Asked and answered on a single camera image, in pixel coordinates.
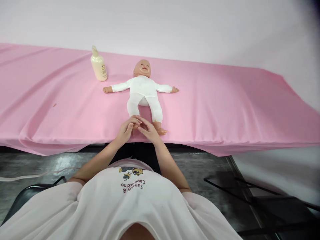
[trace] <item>doll arm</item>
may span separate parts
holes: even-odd
[[[166,93],[171,93],[172,87],[169,85],[160,85],[156,83],[156,88],[158,92],[166,92]]]
[[[113,92],[121,92],[121,91],[124,91],[124,90],[127,90],[128,88],[130,88],[130,83],[131,83],[131,79],[124,82],[124,83],[119,83],[119,84],[115,84],[115,85],[112,85],[112,91]]]

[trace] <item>black chair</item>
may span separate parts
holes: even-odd
[[[252,206],[259,215],[262,228],[238,232],[242,237],[252,235],[268,235],[275,240],[313,240],[320,239],[320,220],[317,219],[308,208],[320,211],[320,208],[303,202],[293,196],[284,196],[269,189],[246,182],[240,178],[236,181],[245,184],[244,187],[220,187],[205,178],[204,181],[236,197]],[[232,188],[259,188],[274,196],[251,197],[247,201],[227,189]]]
[[[46,190],[48,188],[54,187],[58,184],[58,182],[60,182],[61,180],[63,180],[64,182],[66,182],[66,178],[64,176],[60,177],[54,184],[42,184],[42,183],[38,183],[35,185],[31,185],[29,187],[26,187],[25,189],[23,189],[18,196],[16,197],[16,199],[14,200],[8,214],[6,215],[5,219],[3,220],[1,226],[9,220],[9,218],[11,218],[27,201],[30,200],[30,198],[32,198],[34,195],[38,194],[39,192],[42,192],[43,190]]]

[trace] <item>cream bottle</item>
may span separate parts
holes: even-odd
[[[104,65],[103,57],[98,53],[96,46],[92,46],[91,63],[96,78],[101,82],[107,80],[106,66]]]

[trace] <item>baby doll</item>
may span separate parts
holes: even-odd
[[[169,85],[160,85],[150,79],[151,67],[147,60],[140,60],[133,70],[134,78],[130,80],[103,88],[105,93],[120,92],[130,88],[130,98],[127,103],[129,116],[140,115],[138,105],[150,106],[152,124],[159,135],[165,135],[166,130],[161,128],[162,109],[158,101],[158,92],[176,93],[178,88]]]

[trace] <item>floor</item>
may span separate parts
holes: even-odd
[[[224,157],[209,153],[171,153],[185,175],[194,193],[209,199],[226,217],[236,231],[258,228],[258,223],[250,207],[203,181],[210,180],[220,186],[235,186],[231,167]],[[35,175],[47,171],[57,171],[66,167],[81,167],[96,153],[61,153],[52,156],[38,156],[29,153],[0,153],[0,176],[17,177]],[[54,183],[60,176],[69,179],[76,169],[43,177],[0,182],[0,223],[5,218],[15,197],[25,187],[35,183]],[[257,236],[244,239],[264,239]]]

